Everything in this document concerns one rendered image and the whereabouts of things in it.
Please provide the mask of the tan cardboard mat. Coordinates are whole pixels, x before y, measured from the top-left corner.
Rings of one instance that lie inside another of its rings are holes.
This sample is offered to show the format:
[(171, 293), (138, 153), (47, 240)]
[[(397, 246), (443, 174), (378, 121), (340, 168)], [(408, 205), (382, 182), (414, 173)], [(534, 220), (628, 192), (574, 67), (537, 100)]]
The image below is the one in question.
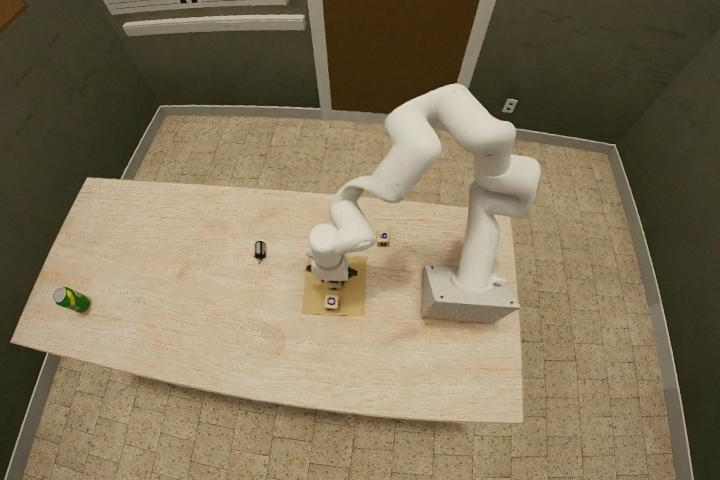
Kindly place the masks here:
[[(327, 289), (327, 280), (315, 279), (311, 272), (305, 273), (302, 314), (365, 316), (366, 266), (367, 257), (347, 257), (349, 267), (358, 271), (357, 276), (348, 278), (341, 291)], [(338, 295), (339, 310), (324, 309), (325, 295)]]

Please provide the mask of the green drink can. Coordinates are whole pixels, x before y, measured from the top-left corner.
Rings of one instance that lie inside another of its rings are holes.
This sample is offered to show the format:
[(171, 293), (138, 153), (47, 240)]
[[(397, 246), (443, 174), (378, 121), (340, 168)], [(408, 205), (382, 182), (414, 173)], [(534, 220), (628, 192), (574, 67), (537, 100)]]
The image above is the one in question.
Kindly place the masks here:
[(52, 298), (57, 305), (78, 313), (85, 312), (90, 306), (90, 298), (87, 295), (68, 287), (57, 288)]

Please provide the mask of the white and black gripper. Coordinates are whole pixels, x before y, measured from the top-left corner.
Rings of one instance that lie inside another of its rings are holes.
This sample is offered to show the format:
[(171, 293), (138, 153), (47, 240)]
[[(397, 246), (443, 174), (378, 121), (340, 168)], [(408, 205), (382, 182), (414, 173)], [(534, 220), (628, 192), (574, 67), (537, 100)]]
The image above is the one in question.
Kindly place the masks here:
[(333, 270), (333, 272), (321, 271), (321, 269), (318, 269), (313, 259), (311, 260), (311, 265), (306, 266), (306, 271), (311, 272), (311, 269), (313, 277), (316, 279), (322, 279), (322, 283), (324, 283), (324, 280), (332, 280), (341, 281), (342, 285), (344, 285), (344, 281), (346, 282), (346, 280), (352, 276), (357, 276), (358, 273), (357, 270), (349, 267), (349, 262), (345, 254), (343, 254), (343, 261), (341, 265), (337, 269)]

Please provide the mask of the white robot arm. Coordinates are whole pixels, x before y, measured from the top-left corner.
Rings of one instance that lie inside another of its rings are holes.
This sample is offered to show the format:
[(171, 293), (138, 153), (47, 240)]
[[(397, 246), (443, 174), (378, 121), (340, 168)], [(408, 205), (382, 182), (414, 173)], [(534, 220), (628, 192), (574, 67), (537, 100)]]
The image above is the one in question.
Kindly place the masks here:
[(474, 154), (466, 232), (458, 273), (451, 282), (475, 294), (505, 283), (505, 277), (491, 273), (500, 235), (494, 215), (523, 219), (530, 214), (540, 165), (533, 158), (511, 154), (514, 125), (490, 115), (460, 84), (419, 96), (389, 114), (384, 124), (392, 143), (389, 153), (372, 175), (355, 178), (338, 191), (329, 206), (335, 227), (319, 224), (309, 233), (308, 257), (319, 269), (333, 271), (343, 254), (365, 251), (375, 243), (357, 200), (367, 191), (387, 203), (401, 202), (440, 157), (441, 143), (431, 127), (440, 121), (463, 149)]

